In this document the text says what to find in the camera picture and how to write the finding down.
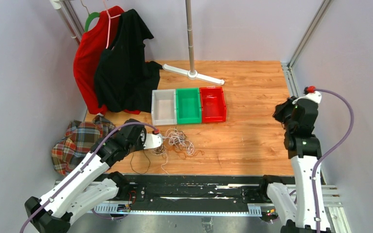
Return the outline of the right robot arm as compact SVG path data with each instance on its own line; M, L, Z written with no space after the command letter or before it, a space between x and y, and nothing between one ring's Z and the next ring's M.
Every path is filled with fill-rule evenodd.
M320 92L293 96L277 105L272 115L285 130L284 146L294 171L296 199L292 199L283 179L274 175L262 177L258 196L264 202L272 201L283 233L331 232L319 173L321 144L313 134L321 100Z

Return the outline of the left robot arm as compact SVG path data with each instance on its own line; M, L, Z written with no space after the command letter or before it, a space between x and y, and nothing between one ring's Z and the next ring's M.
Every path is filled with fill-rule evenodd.
M88 186L130 153L160 147L163 137L155 126L129 119L99 139L84 159L57 186L41 197L30 197L24 206L27 220L40 233L66 233L88 211L106 200L125 200L129 182L119 172L109 174L100 184Z

